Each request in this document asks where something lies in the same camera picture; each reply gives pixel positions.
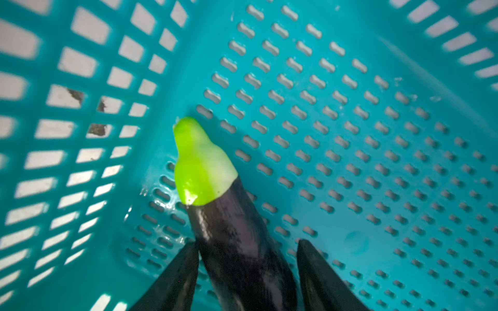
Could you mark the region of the teal plastic basket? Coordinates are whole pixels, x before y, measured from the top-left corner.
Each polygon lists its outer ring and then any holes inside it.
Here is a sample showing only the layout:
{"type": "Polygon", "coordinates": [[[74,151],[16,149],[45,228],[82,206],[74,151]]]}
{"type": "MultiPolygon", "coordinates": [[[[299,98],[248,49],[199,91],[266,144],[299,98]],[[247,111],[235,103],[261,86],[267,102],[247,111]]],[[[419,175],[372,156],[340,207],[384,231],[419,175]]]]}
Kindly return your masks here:
{"type": "Polygon", "coordinates": [[[496,1],[2,1],[1,309],[127,310],[194,239],[198,120],[292,271],[497,309],[496,1]]]}

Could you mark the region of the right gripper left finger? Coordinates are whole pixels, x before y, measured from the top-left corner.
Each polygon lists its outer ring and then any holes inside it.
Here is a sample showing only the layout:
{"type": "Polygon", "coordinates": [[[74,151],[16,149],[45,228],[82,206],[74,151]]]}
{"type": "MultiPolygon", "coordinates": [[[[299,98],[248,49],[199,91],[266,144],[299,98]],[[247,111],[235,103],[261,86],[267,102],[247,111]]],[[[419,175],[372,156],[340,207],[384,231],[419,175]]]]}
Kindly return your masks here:
{"type": "Polygon", "coordinates": [[[131,310],[190,310],[198,278],[197,244],[186,244],[131,310]]]}

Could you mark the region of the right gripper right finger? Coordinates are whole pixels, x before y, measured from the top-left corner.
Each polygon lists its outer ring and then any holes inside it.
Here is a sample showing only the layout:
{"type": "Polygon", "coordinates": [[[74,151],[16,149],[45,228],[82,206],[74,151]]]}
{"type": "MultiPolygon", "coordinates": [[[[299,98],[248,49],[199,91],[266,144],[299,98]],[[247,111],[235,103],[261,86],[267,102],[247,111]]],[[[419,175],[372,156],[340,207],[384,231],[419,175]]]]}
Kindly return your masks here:
{"type": "Polygon", "coordinates": [[[306,239],[301,239],[298,243],[297,263],[306,310],[368,311],[368,308],[306,239]]]}

